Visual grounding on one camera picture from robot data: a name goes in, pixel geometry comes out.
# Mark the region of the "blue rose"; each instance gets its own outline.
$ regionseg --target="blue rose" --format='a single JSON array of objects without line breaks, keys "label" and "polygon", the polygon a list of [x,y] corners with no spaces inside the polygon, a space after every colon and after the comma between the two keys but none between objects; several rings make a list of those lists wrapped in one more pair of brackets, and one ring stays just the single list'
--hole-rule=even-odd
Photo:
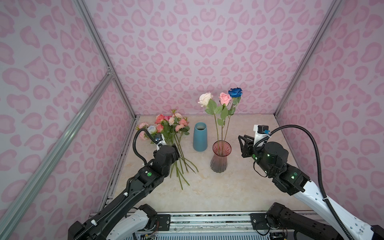
[{"label": "blue rose", "polygon": [[231,90],[228,91],[228,94],[233,98],[238,98],[243,94],[242,91],[241,88],[231,88]]}]

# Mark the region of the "white rose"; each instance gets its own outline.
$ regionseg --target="white rose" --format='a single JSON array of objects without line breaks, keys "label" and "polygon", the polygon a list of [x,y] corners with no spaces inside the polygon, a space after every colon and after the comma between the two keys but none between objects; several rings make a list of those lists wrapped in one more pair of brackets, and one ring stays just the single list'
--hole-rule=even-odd
[{"label": "white rose", "polygon": [[182,118],[182,116],[181,116],[180,113],[175,113],[175,117],[177,117],[177,118]]},{"label": "white rose", "polygon": [[172,126],[175,123],[175,118],[174,117],[170,117],[169,120],[168,120],[168,123],[169,123],[170,126]]},{"label": "white rose", "polygon": [[150,134],[157,133],[156,127],[154,125],[149,126],[147,130]]},{"label": "white rose", "polygon": [[202,107],[204,106],[206,107],[208,106],[208,102],[210,99],[212,99],[212,93],[204,93],[200,96],[199,98],[200,101],[197,103],[201,104]]}]

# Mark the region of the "ventilation grille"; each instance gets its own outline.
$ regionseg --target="ventilation grille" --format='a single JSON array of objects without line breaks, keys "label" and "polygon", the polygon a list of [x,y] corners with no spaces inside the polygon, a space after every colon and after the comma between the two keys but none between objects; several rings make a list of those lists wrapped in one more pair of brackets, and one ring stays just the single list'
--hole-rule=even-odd
[{"label": "ventilation grille", "polygon": [[154,240],[270,240],[257,233],[159,233]]}]

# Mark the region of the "pink glass vase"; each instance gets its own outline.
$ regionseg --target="pink glass vase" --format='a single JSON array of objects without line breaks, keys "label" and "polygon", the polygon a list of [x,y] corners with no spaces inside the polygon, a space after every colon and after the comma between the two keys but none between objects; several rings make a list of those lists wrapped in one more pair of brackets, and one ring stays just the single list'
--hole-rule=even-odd
[{"label": "pink glass vase", "polygon": [[215,142],[212,146],[214,156],[211,160],[211,169],[214,172],[224,172],[227,169],[227,156],[231,153],[231,145],[225,141]]}]

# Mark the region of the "marble tabletop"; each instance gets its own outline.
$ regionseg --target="marble tabletop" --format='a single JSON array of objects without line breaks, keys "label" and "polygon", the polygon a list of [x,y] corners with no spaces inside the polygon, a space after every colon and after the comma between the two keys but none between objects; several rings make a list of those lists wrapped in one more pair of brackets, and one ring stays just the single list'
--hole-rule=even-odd
[{"label": "marble tabletop", "polygon": [[[223,173],[216,173],[210,168],[213,156],[212,145],[217,141],[215,121],[211,115],[189,115],[190,135],[183,136],[182,150],[186,158],[191,160],[199,169],[198,173],[185,173],[189,182],[183,182],[181,190],[179,179],[175,172],[172,178],[167,177],[164,182],[153,190],[137,205],[149,204],[158,212],[202,212],[202,211],[266,211],[274,203],[281,203],[292,210],[310,210],[310,208],[281,192],[272,183],[272,179],[263,178],[253,170],[252,158],[242,158],[238,135],[253,136],[254,124],[269,125],[273,130],[278,127],[275,117],[271,115],[234,115],[230,121],[227,142],[232,146],[232,153],[228,156],[228,167]],[[142,116],[139,123],[153,124],[155,116]],[[197,122],[205,122],[208,130],[208,148],[204,152],[193,149],[193,129]],[[281,131],[275,133],[270,141],[280,143],[289,151],[288,163],[296,166],[294,158]],[[156,146],[150,140],[137,140],[138,152],[147,161],[153,158]],[[132,145],[123,163],[118,184],[115,190],[117,196],[126,187],[127,180],[142,167],[143,162],[132,150]]]}]

